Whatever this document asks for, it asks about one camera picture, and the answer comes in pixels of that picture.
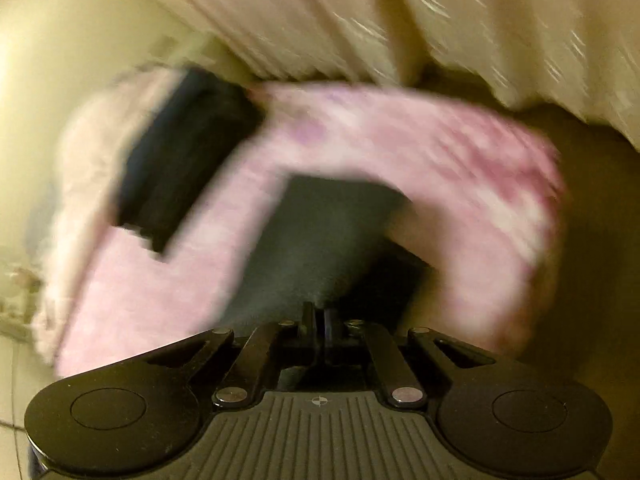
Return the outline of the dark green garment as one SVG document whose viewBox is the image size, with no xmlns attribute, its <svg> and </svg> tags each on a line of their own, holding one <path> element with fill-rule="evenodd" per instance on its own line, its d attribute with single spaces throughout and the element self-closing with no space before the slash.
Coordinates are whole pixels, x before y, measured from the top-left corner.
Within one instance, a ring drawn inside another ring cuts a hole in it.
<svg viewBox="0 0 640 480">
<path fill-rule="evenodd" d="M 298 337 L 278 354 L 278 390 L 367 385 L 368 360 L 350 342 L 347 322 L 396 334 L 431 273 L 392 232 L 410 208 L 404 194 L 378 182 L 288 180 L 220 318 L 242 337 L 269 322 L 298 324 Z"/>
</svg>

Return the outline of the folded dark clothes stack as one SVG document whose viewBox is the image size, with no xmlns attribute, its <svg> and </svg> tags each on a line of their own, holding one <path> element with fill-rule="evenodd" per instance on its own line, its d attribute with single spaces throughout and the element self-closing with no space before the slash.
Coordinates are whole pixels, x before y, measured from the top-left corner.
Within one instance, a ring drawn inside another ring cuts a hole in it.
<svg viewBox="0 0 640 480">
<path fill-rule="evenodd" d="M 116 226 L 138 232 L 163 255 L 206 185 L 264 119 L 242 86 L 189 67 L 129 153 Z"/>
</svg>

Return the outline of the pink floral bed blanket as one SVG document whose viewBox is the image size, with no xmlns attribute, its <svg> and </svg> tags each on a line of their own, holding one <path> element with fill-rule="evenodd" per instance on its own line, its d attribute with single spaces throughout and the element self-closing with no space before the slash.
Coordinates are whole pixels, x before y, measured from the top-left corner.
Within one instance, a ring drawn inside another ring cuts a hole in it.
<svg viewBox="0 0 640 480">
<path fill-rule="evenodd" d="M 269 115 L 157 259 L 107 227 L 52 364 L 70 376 L 217 323 L 289 176 L 364 177 L 412 209 L 392 232 L 434 266 L 409 323 L 517 356 L 550 302 L 563 223 L 558 154 L 489 110 L 411 90 L 265 84 Z"/>
</svg>

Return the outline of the pale pink duvet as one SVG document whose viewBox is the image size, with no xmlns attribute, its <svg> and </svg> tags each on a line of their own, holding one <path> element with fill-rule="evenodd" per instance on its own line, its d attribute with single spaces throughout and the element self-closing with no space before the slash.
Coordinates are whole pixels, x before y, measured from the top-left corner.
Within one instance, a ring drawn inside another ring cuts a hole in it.
<svg viewBox="0 0 640 480">
<path fill-rule="evenodd" d="M 56 202 L 41 257 L 42 287 L 32 339 L 52 365 L 62 346 L 94 250 L 112 221 L 114 194 L 131 148 L 186 76 L 148 64 L 118 76 L 82 102 L 56 147 Z"/>
</svg>

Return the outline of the cream curtain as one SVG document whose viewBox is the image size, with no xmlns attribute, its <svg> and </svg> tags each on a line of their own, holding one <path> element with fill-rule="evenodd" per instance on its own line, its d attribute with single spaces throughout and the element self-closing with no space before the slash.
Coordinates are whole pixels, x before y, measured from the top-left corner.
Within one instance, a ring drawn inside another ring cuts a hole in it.
<svg viewBox="0 0 640 480">
<path fill-rule="evenodd" d="M 436 64 L 639 140 L 639 0 L 157 1 L 258 77 L 412 84 Z"/>
</svg>

